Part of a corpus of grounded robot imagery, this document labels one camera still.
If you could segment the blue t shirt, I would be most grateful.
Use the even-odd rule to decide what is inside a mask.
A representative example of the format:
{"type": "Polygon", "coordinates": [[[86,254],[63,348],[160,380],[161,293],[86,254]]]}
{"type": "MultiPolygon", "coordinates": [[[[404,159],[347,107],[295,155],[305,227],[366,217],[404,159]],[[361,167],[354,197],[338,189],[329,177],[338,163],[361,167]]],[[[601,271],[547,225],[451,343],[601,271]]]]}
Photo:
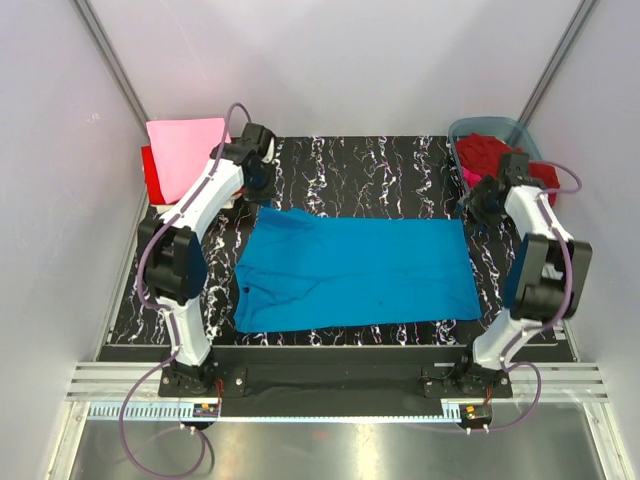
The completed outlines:
{"type": "Polygon", "coordinates": [[[457,219],[317,217],[263,208],[236,265],[240,333],[481,317],[457,219]]]}

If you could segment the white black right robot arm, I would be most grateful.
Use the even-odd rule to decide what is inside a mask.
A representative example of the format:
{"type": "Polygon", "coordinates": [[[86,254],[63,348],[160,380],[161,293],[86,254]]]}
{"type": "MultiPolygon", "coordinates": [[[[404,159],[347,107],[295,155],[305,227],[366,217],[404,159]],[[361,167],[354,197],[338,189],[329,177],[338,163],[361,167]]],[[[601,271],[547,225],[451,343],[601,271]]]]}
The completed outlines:
{"type": "Polygon", "coordinates": [[[501,156],[498,174],[485,176],[459,201],[478,224],[494,227],[511,221],[520,246],[505,281],[503,308],[488,330],[471,343],[454,384],[476,396],[499,373],[509,371],[515,352],[529,339],[576,313],[593,249],[561,225],[549,197],[560,194],[530,175],[530,157],[501,156]]]}

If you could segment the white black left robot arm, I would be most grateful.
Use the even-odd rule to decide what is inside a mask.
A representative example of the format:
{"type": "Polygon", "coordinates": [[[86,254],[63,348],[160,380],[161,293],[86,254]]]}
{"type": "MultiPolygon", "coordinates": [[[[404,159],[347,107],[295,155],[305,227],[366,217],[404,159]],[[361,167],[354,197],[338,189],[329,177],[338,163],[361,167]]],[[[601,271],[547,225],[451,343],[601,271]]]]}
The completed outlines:
{"type": "Polygon", "coordinates": [[[173,206],[157,219],[145,219],[138,228],[143,248],[138,264],[137,285],[146,307],[163,314],[169,323],[171,354],[161,363],[170,378],[196,396],[215,386],[211,345],[203,330],[199,298],[208,267],[201,241],[219,211],[234,198],[248,194],[267,200],[275,172],[275,134],[251,121],[240,137],[227,138],[223,121],[221,140],[208,159],[200,160],[198,177],[173,206]]]}

